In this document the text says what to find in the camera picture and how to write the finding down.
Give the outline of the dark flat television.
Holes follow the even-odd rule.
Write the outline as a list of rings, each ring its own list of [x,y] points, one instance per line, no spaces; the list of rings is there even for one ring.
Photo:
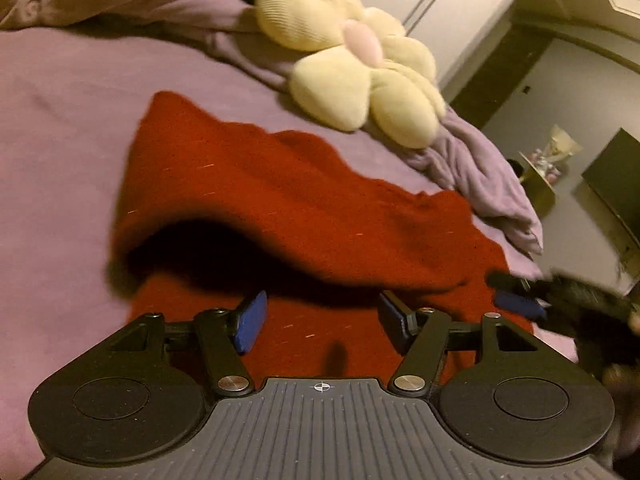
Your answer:
[[[620,128],[582,173],[582,178],[639,245],[639,140]]]

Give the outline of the red knitted garment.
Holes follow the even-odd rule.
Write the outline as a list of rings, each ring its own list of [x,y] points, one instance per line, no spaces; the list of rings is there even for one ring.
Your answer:
[[[266,292],[244,358],[256,380],[387,380],[400,356],[381,292],[476,322],[494,306],[486,273],[506,268],[459,194],[360,176],[318,136],[223,122],[167,91],[131,144],[112,251],[138,280],[132,316],[187,321]]]

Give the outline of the small side table with items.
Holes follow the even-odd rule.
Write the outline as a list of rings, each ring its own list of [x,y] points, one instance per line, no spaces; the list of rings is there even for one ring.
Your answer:
[[[529,155],[518,153],[524,162],[520,183],[540,220],[552,211],[558,200],[554,186],[567,173],[568,161],[581,150],[563,128],[554,125],[544,148]]]

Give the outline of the cream flower-shaped plush pillow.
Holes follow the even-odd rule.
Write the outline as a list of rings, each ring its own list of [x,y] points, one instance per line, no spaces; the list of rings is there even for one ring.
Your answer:
[[[446,103],[436,61],[392,14],[361,0],[255,0],[257,23],[299,53],[288,92],[317,122],[353,132],[367,122],[396,144],[428,148]]]

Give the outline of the purple bed sheet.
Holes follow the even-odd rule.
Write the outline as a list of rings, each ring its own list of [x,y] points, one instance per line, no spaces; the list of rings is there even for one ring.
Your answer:
[[[128,150],[150,99],[175,91],[220,119],[303,131],[410,193],[437,186],[367,133],[303,118],[242,70],[194,49],[90,29],[1,36],[1,474],[42,459],[28,399],[126,323],[131,287],[107,242]]]

